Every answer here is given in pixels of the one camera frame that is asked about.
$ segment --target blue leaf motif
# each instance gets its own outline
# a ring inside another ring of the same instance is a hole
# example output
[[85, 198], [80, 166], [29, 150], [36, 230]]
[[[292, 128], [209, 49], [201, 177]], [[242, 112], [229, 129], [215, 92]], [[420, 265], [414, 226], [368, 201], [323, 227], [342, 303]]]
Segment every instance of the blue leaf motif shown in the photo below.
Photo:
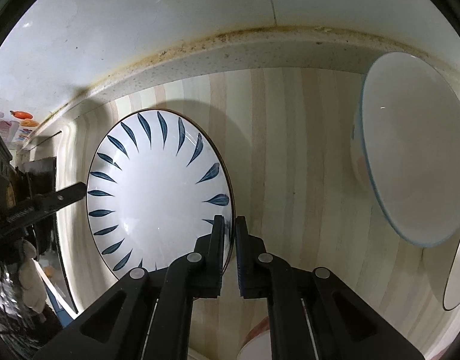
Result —
[[113, 181], [114, 183], [116, 183], [115, 180], [113, 180], [109, 175], [107, 175], [106, 173], [103, 173], [103, 172], [90, 172], [90, 174], [92, 176], [95, 176], [95, 177], [98, 177], [99, 179], [103, 179], [103, 180], [108, 180], [108, 181]]
[[114, 266], [113, 272], [116, 272], [116, 271], [120, 270], [121, 268], [123, 268], [125, 266], [125, 264], [128, 262], [128, 260], [130, 258], [131, 252], [133, 252], [133, 249], [130, 250], [130, 253], [128, 253], [125, 257], [123, 257], [120, 260], [120, 262]]
[[167, 123], [166, 123], [165, 119], [163, 119], [162, 114], [160, 114], [160, 111], [157, 111], [156, 115], [158, 116], [158, 121], [160, 122], [160, 127], [162, 128], [163, 148], [165, 148], [165, 142], [167, 141], [167, 135], [168, 135]]
[[111, 157], [109, 155], [103, 154], [103, 153], [97, 153], [97, 156], [100, 157], [103, 161], [108, 162], [111, 165], [116, 166], [118, 169], [121, 170], [121, 168], [116, 164], [116, 162], [113, 162]]
[[202, 135], [200, 133], [198, 133], [198, 138], [197, 138], [197, 144], [195, 146], [195, 151], [193, 152], [193, 156], [191, 157], [191, 160], [188, 163], [188, 165], [190, 165], [193, 162], [193, 160], [196, 159], [200, 155], [202, 150], [203, 150], [203, 139], [202, 139]]
[[200, 179], [198, 183], [215, 178], [218, 175], [219, 171], [220, 171], [220, 164], [218, 162], [215, 162], [212, 165], [212, 167], [207, 171], [207, 173], [205, 173], [205, 175]]
[[110, 210], [95, 210], [91, 211], [88, 213], [89, 216], [93, 216], [94, 218], [100, 218], [102, 216], [107, 216], [108, 214], [111, 214], [114, 211]]
[[178, 135], [180, 138], [178, 141], [178, 150], [176, 151], [177, 155], [181, 149], [181, 146], [183, 145], [183, 142], [185, 142], [185, 126], [183, 125], [183, 120], [181, 120], [181, 117], [178, 118]]
[[113, 230], [115, 230], [116, 228], [118, 227], [118, 225], [116, 226], [111, 226], [111, 227], [107, 227], [103, 230], [99, 230], [97, 231], [96, 233], [93, 233], [94, 236], [103, 236], [105, 234], [108, 234], [108, 233], [111, 233]]
[[226, 206], [230, 202], [229, 197], [224, 193], [219, 193], [209, 200], [205, 200], [205, 203], [211, 203], [217, 206]]
[[109, 193], [106, 193], [105, 191], [100, 191], [100, 190], [91, 190], [91, 191], [88, 191], [87, 193], [92, 196], [113, 196]]
[[133, 131], [131, 130], [131, 128], [128, 127], [123, 122], [120, 122], [120, 124], [121, 124], [121, 127], [123, 127], [123, 130], [125, 130], [125, 132], [128, 134], [128, 137], [130, 137], [130, 139], [133, 141], [133, 143], [135, 144], [135, 147], [137, 148], [137, 151], [139, 152], [138, 145], [137, 145], [137, 139], [135, 138], [135, 134], [133, 134]]
[[107, 247], [104, 251], [102, 251], [102, 254], [111, 254], [113, 253], [114, 251], [116, 251], [116, 249], [118, 249], [121, 245], [121, 243], [125, 240], [125, 238], [123, 238], [120, 242], [117, 242], [116, 244], [113, 244], [112, 246], [109, 246]]
[[128, 157], [128, 154], [127, 154], [127, 151], [125, 150], [125, 147], [121, 144], [121, 142], [118, 139], [113, 138], [111, 135], [107, 135], [107, 138], [112, 144], [114, 144], [116, 146], [116, 148], [118, 150], [120, 150], [123, 154], [125, 154], [125, 156]]
[[146, 119], [138, 114], [138, 121], [140, 122], [140, 125], [142, 125], [143, 130], [145, 130], [146, 136], [148, 137], [148, 140], [150, 141], [150, 149], [152, 148], [152, 131], [150, 130], [150, 125], [146, 121]]

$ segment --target wooden surface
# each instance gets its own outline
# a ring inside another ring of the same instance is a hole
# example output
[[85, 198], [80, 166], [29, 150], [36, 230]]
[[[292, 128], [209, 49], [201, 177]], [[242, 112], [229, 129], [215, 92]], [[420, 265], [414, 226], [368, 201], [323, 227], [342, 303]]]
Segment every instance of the wooden surface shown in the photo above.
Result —
[[[100, 140], [130, 112], [158, 105], [197, 122], [230, 173], [236, 213], [267, 250], [298, 268], [326, 266], [427, 358], [460, 330], [460, 306], [444, 312], [428, 285], [422, 249], [385, 222], [357, 184], [349, 135], [362, 76], [310, 68], [215, 73], [146, 89], [104, 104], [36, 147], [56, 153], [57, 187], [86, 182]], [[78, 309], [116, 280], [98, 254], [82, 200], [58, 213], [68, 281]], [[267, 315], [239, 297], [233, 259], [219, 299], [197, 300], [190, 345], [231, 360]]]

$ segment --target black metal bracket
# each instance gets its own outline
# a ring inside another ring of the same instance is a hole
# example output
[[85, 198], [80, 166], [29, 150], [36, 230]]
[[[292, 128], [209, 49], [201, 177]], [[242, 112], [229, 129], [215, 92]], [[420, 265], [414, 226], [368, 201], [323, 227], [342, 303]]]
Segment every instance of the black metal bracket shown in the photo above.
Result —
[[267, 298], [274, 360], [421, 360], [422, 354], [324, 267], [292, 268], [236, 219], [240, 294]]
[[[220, 294], [224, 219], [193, 253], [148, 273], [133, 268], [43, 347], [35, 360], [184, 360], [192, 303]], [[240, 294], [267, 298], [273, 360], [423, 360], [328, 269], [292, 268], [236, 219]]]
[[7, 209], [0, 219], [0, 261], [19, 262], [18, 254], [13, 256], [15, 250], [12, 243], [27, 235], [25, 227], [81, 200], [85, 197], [85, 193], [85, 183], [79, 182], [59, 191], [35, 195]]
[[220, 295], [224, 219], [168, 268], [133, 268], [44, 346], [35, 360], [183, 360], [195, 298]]

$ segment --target ceramic dish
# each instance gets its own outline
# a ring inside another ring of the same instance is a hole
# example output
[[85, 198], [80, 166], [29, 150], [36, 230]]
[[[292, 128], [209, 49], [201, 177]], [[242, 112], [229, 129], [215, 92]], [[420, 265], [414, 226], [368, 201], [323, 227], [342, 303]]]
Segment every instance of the ceramic dish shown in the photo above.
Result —
[[423, 251], [423, 263], [436, 299], [444, 310], [460, 304], [460, 231], [437, 247]]
[[233, 198], [225, 166], [206, 134], [183, 115], [138, 111], [100, 143], [87, 183], [95, 244], [117, 278], [142, 266], [164, 268], [193, 251], [223, 215], [224, 261], [233, 232]]
[[383, 55], [363, 84], [351, 132], [355, 175], [414, 245], [460, 229], [460, 102], [429, 64]]

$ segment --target plate rim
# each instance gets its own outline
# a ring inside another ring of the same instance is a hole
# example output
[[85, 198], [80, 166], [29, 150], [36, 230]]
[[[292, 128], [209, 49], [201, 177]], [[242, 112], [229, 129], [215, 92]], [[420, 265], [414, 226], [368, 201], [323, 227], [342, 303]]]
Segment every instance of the plate rim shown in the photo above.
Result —
[[[138, 114], [140, 112], [145, 112], [145, 111], [165, 111], [165, 112], [169, 112], [171, 114], [174, 114], [174, 115], [177, 115], [183, 119], [185, 119], [188, 123], [190, 123], [191, 125], [193, 125], [199, 133], [201, 133], [205, 139], [208, 141], [208, 143], [210, 143], [210, 146], [212, 147], [213, 151], [215, 152], [216, 154], [216, 158], [218, 158], [218, 160], [220, 161], [220, 164], [222, 166], [222, 169], [223, 169], [223, 174], [225, 176], [225, 180], [227, 181], [227, 185], [228, 185], [228, 192], [230, 194], [230, 204], [231, 204], [231, 226], [230, 226], [230, 231], [229, 231], [229, 248], [228, 248], [228, 255], [227, 255], [227, 259], [224, 261], [223, 263], [223, 268], [222, 268], [222, 275], [225, 273], [225, 271], [227, 270], [228, 268], [228, 265], [231, 261], [231, 258], [232, 258], [232, 254], [233, 254], [233, 245], [235, 243], [235, 199], [234, 199], [234, 195], [233, 195], [233, 187], [231, 185], [231, 181], [230, 181], [230, 175], [228, 174], [228, 170], [227, 170], [227, 166], [225, 165], [224, 161], [223, 161], [223, 158], [220, 154], [220, 152], [218, 151], [216, 145], [214, 144], [214, 142], [211, 140], [211, 138], [208, 136], [208, 134], [203, 130], [203, 128], [200, 127], [200, 125], [198, 123], [196, 123], [195, 121], [193, 121], [192, 119], [190, 119], [188, 116], [185, 116], [183, 114], [181, 114], [180, 112], [178, 111], [174, 111], [172, 109], [167, 109], [167, 108], [162, 108], [162, 107], [149, 107], [149, 108], [143, 108], [143, 109], [139, 109], [137, 111], [133, 111], [131, 112], [130, 114], [126, 115], [125, 117], [119, 119], [111, 128], [110, 130], [108, 130], [105, 135], [103, 136], [103, 138], [100, 140], [100, 143], [98, 144], [97, 148], [96, 148], [96, 151], [92, 157], [92, 161], [90, 162], [90, 167], [88, 168], [88, 171], [87, 171], [87, 177], [86, 177], [86, 189], [87, 189], [87, 192], [88, 192], [88, 180], [90, 179], [90, 171], [92, 169], [92, 165], [93, 165], [93, 161], [95, 160], [95, 157], [96, 157], [96, 153], [98, 151], [98, 148], [100, 147], [100, 145], [102, 144], [102, 142], [104, 141], [105, 137], [109, 134], [109, 132], [111, 132], [111, 130], [113, 130], [113, 128], [115, 128], [118, 123], [122, 122], [123, 120], [127, 119], [128, 117], [130, 116], [133, 116], [135, 114]], [[96, 250], [98, 251], [98, 254], [100, 255], [100, 258], [103, 260], [105, 266], [107, 266], [108, 270], [113, 274], [113, 276], [119, 280], [118, 276], [116, 276], [115, 272], [108, 266], [107, 262], [105, 261], [105, 259], [103, 258], [101, 252], [99, 251], [98, 249], [98, 245], [96, 245], [96, 241], [95, 241], [95, 237], [92, 233], [92, 227], [90, 225], [90, 218], [89, 218], [89, 215], [88, 215], [88, 194], [85, 193], [85, 207], [86, 207], [86, 220], [88, 222], [88, 227], [90, 229], [90, 232], [92, 234], [92, 240], [93, 240], [93, 243], [95, 244], [95, 247], [96, 247]]]

